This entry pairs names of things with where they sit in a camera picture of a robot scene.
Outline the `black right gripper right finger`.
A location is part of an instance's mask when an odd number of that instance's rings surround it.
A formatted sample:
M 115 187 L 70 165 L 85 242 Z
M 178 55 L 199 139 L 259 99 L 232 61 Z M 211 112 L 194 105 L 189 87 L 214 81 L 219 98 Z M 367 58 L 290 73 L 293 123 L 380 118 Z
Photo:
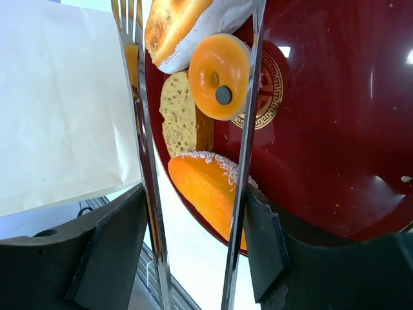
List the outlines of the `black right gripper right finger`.
M 245 236 L 262 309 L 411 309 L 412 235 L 354 242 L 249 189 Z

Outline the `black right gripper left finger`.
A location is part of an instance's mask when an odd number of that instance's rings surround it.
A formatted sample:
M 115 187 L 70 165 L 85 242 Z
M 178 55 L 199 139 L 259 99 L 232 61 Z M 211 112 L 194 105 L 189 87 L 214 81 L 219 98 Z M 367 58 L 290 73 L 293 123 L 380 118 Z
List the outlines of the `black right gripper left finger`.
M 127 309 L 146 224 L 137 185 L 33 237 L 1 240 L 1 309 Z

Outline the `metal serving tongs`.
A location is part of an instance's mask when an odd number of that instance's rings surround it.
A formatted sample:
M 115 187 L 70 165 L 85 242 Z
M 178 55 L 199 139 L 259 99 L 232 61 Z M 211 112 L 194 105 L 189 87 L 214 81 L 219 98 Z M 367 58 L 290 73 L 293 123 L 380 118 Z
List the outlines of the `metal serving tongs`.
M 172 281 L 168 262 L 168 251 L 146 91 L 144 32 L 137 31 L 137 17 L 143 13 L 143 3 L 139 1 L 112 1 L 111 5 L 124 50 L 132 50 L 137 56 L 135 61 L 126 64 L 128 70 L 134 70 L 134 74 L 127 75 L 126 78 L 130 82 L 132 88 L 133 107 L 137 127 L 139 164 L 141 169 L 141 179 L 146 191 L 146 209 L 149 217 L 154 265 L 158 278 L 160 306 L 162 309 L 173 309 L 174 302 L 171 294 Z M 233 309 L 234 307 L 239 250 L 247 196 L 246 187 L 248 185 L 248 177 L 250 174 L 250 160 L 254 139 L 257 94 L 261 79 L 260 70 L 265 6 L 265 1 L 254 1 L 254 11 L 252 13 L 254 40 L 250 58 L 247 105 L 245 109 L 245 121 L 239 154 L 236 197 L 232 213 L 225 279 L 223 284 L 221 301 L 222 309 Z

